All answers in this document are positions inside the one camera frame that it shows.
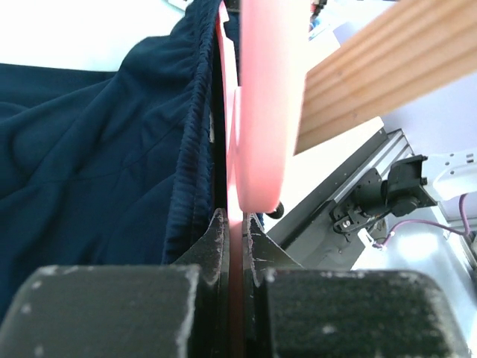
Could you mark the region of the pink plastic hanger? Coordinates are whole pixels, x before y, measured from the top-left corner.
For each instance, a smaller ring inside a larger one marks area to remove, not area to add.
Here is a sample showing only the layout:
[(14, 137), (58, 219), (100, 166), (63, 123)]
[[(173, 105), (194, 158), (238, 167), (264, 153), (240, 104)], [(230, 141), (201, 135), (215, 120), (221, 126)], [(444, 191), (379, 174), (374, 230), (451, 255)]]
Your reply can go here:
[(227, 216), (230, 233), (230, 356), (245, 353), (243, 237), (253, 213), (274, 211), (300, 123), (306, 79), (310, 3), (243, 1), (240, 43), (226, 35), (229, 13), (218, 9), (216, 34), (224, 91)]

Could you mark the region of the navy blue shorts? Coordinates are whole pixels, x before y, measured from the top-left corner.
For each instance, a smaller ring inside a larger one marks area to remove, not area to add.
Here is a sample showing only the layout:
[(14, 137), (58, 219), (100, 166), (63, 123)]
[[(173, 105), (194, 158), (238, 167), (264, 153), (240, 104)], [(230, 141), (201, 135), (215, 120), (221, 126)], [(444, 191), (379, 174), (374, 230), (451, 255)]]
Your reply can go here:
[(163, 265), (213, 212), (218, 1), (115, 72), (1, 66), (1, 311), (42, 266)]

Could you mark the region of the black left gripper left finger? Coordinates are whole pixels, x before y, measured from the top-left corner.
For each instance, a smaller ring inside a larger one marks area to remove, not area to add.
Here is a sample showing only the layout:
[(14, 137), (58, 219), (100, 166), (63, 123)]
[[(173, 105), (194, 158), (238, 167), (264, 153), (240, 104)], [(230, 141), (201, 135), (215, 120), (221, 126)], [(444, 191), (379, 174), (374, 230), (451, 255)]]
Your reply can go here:
[(175, 262), (175, 265), (198, 265), (210, 285), (228, 285), (229, 222), (223, 208), (215, 210), (204, 235)]

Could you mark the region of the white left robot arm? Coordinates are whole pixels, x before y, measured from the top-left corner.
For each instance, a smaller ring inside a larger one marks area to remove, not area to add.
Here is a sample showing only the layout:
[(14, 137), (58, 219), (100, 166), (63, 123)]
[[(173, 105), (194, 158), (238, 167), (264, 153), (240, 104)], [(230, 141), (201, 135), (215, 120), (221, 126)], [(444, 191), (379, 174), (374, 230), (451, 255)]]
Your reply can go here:
[(249, 261), (259, 266), (300, 266), (349, 271), (362, 254), (386, 247), (397, 227), (388, 216), (410, 222), (415, 210), (476, 191), (476, 158), (454, 152), (416, 155), (395, 162), (388, 154), (364, 160), (360, 151), (345, 161), (290, 213), (278, 207), (279, 219), (264, 233), (257, 216), (248, 215), (240, 234), (230, 240), (230, 270)]

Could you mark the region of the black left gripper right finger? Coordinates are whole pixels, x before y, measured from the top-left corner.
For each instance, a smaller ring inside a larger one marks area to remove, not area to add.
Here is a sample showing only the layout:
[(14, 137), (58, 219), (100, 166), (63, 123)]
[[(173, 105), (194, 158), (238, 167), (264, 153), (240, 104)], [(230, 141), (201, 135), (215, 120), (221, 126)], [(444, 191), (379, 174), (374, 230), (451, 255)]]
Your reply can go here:
[(267, 271), (302, 269), (275, 241), (270, 238), (256, 214), (244, 214), (242, 224), (242, 245), (244, 249), (244, 272), (250, 274), (251, 282), (260, 287), (268, 276)]

